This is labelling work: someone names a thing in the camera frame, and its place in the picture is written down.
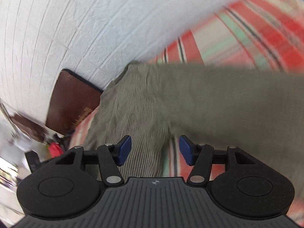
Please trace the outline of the green striped checked shirt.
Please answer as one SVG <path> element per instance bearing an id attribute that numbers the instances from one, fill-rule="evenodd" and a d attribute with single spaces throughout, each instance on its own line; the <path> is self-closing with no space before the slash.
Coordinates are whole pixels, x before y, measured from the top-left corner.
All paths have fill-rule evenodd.
<path id="1" fill-rule="evenodd" d="M 296 227 L 303 75 L 129 64 L 84 143 L 103 182 L 79 227 Z"/>

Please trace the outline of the red cloth bundle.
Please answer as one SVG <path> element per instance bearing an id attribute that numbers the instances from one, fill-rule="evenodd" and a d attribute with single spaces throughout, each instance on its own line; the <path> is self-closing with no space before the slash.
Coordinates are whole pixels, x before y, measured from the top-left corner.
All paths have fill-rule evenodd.
<path id="1" fill-rule="evenodd" d="M 56 142 L 52 142 L 48 146 L 49 153 L 52 158 L 56 158 L 64 154 L 63 149 L 60 147 L 60 145 Z"/>

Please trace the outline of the dark brown wooden board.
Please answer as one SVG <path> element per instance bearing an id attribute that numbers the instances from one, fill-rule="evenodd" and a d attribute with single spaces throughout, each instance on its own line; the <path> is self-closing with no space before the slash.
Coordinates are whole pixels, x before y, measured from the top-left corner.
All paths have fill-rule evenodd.
<path id="1" fill-rule="evenodd" d="M 100 102 L 103 90 L 65 68 L 51 95 L 45 125 L 62 134 L 71 132 Z"/>

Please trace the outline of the black metal stand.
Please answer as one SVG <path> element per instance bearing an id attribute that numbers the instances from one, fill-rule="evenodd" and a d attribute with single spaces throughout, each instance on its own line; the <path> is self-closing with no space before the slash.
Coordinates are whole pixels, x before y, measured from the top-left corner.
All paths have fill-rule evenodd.
<path id="1" fill-rule="evenodd" d="M 54 134 L 51 138 L 48 138 L 45 143 L 45 147 L 49 153 L 48 146 L 50 143 L 56 142 L 60 145 L 60 147 L 63 149 L 64 153 L 68 151 L 70 142 L 71 142 L 72 135 L 68 133 L 67 135 L 63 137 L 59 137 L 57 134 Z M 25 158 L 29 166 L 29 170 L 31 173 L 36 171 L 37 169 L 41 168 L 48 162 L 50 162 L 53 158 L 51 157 L 48 160 L 40 161 L 38 154 L 31 150 L 25 153 Z"/>

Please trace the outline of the red plaid bed sheet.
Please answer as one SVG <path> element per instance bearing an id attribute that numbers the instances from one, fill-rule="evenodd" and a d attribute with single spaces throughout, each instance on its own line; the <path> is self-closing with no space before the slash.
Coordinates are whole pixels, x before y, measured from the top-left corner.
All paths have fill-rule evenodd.
<path id="1" fill-rule="evenodd" d="M 291 180 L 303 225 L 303 2 L 237 0 L 149 62 L 130 62 L 76 129 L 96 149 L 132 137 L 127 177 L 183 176 L 178 137 L 238 146 Z"/>

